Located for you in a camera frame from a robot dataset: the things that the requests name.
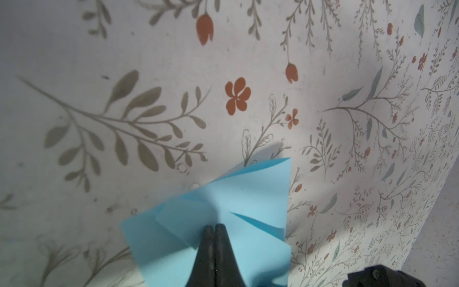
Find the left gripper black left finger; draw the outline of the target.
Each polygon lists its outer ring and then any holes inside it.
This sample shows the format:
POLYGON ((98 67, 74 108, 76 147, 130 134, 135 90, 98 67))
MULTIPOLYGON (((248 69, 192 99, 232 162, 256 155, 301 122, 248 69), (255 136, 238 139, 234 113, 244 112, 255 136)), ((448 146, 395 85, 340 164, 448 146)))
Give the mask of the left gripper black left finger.
POLYGON ((205 226, 196 259, 186 287, 215 286, 215 233, 212 226, 205 226))

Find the light blue square paper sheet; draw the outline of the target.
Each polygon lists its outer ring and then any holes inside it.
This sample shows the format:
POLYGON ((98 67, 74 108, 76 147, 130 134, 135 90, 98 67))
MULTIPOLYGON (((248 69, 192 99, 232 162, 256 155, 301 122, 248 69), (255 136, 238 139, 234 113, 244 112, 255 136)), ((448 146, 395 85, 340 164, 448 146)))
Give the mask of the light blue square paper sheet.
POLYGON ((290 159, 256 163, 125 220, 146 285, 184 286, 205 226, 223 224, 245 285, 285 287, 290 170, 290 159))

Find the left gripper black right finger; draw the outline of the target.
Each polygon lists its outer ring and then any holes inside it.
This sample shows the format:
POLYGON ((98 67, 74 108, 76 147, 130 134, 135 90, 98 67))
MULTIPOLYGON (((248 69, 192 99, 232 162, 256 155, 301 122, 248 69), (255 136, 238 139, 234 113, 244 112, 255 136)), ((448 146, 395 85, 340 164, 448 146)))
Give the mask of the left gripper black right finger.
POLYGON ((217 224, 214 240, 215 286, 245 287, 226 227, 217 224))

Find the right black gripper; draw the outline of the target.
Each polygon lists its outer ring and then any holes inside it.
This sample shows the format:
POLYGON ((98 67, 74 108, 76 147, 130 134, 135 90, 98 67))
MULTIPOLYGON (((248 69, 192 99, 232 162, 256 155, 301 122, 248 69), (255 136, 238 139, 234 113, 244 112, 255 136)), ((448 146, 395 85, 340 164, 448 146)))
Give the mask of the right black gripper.
POLYGON ((349 273, 343 287, 426 287, 425 283, 400 270, 374 265, 349 273))

